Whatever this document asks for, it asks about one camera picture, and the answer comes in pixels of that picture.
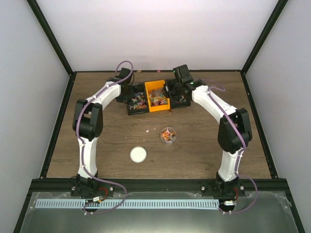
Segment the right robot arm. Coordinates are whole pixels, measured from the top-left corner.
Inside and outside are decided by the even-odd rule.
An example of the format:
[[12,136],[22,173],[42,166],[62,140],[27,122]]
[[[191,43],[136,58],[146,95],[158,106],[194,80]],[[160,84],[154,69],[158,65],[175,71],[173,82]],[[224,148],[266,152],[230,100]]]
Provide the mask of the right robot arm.
[[195,102],[219,124],[217,140],[223,153],[221,166],[216,173],[215,189],[220,195],[226,196],[237,185],[242,155],[252,140],[248,111],[238,109],[218,97],[214,90],[224,92],[222,85],[210,86],[200,79],[193,79],[187,65],[173,68],[173,73],[174,79],[167,80],[164,85],[171,108],[186,107]]

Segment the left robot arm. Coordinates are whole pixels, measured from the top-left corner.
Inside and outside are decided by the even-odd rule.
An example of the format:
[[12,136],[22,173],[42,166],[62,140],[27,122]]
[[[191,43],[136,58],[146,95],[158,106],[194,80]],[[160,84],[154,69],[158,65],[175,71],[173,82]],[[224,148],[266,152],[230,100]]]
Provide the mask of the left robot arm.
[[122,68],[118,75],[109,78],[95,94],[76,101],[72,123],[80,153],[76,180],[83,183],[82,190],[88,196],[94,196],[99,192],[99,183],[96,181],[96,148],[104,127],[103,110],[121,95],[124,85],[129,83],[132,76],[132,70]]

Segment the white round lid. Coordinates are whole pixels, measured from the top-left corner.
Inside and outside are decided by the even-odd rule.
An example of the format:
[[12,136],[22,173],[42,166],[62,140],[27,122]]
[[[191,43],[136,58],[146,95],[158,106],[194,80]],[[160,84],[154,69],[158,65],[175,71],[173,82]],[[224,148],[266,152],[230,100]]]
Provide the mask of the white round lid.
[[134,163],[141,163],[143,162],[147,157],[147,151],[143,147],[134,147],[130,151],[130,159]]

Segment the clear plastic cup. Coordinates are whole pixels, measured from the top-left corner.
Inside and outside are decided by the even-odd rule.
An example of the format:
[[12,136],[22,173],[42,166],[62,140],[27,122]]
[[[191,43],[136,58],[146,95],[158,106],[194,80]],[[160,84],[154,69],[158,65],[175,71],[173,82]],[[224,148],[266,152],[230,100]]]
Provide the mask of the clear plastic cup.
[[160,133],[160,139],[164,145],[172,145],[177,138],[175,129],[171,127],[165,127]]

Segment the orange candy bin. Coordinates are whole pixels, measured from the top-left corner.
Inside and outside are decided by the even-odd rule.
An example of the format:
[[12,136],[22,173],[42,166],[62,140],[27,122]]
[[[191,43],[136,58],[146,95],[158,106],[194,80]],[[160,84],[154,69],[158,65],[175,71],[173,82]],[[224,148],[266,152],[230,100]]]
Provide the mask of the orange candy bin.
[[170,98],[164,80],[145,82],[144,86],[147,94],[149,112],[170,110]]

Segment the black bin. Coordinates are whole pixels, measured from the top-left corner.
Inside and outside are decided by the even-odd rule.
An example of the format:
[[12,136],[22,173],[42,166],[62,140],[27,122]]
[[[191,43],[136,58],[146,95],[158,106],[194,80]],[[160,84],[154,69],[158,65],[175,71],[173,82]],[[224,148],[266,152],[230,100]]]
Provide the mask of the black bin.
[[130,86],[130,91],[127,95],[126,108],[128,115],[136,115],[149,112],[147,94],[143,83],[138,83]]
[[177,98],[176,100],[171,100],[170,99],[170,107],[171,107],[171,109],[187,107],[187,106],[190,106],[190,105],[191,105],[191,103],[190,103],[190,94],[185,99],[182,99],[182,98]]

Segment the brown slotted scoop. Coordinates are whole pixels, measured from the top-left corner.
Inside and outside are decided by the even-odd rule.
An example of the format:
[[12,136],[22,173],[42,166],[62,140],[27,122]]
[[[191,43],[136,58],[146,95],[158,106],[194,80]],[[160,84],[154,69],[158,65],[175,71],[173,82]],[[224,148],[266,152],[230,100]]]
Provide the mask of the brown slotted scoop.
[[167,92],[164,88],[153,89],[149,92],[149,96],[151,99],[166,99]]

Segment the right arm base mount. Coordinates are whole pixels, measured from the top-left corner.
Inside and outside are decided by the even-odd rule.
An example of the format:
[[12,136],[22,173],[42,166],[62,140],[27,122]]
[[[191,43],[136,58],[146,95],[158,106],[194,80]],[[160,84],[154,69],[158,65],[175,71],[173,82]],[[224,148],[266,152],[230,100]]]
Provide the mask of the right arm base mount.
[[245,192],[241,190],[241,185],[239,178],[229,182],[223,181],[220,177],[200,181],[202,195],[214,198],[230,198],[236,194],[243,197]]

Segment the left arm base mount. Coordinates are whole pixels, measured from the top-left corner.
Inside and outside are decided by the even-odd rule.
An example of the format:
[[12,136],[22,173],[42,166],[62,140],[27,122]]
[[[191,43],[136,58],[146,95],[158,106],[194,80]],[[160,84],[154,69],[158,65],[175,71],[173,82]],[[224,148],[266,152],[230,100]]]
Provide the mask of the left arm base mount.
[[97,196],[111,197],[114,192],[114,185],[99,182],[92,178],[84,178],[80,175],[70,179],[72,183],[71,196],[81,198],[93,198]]

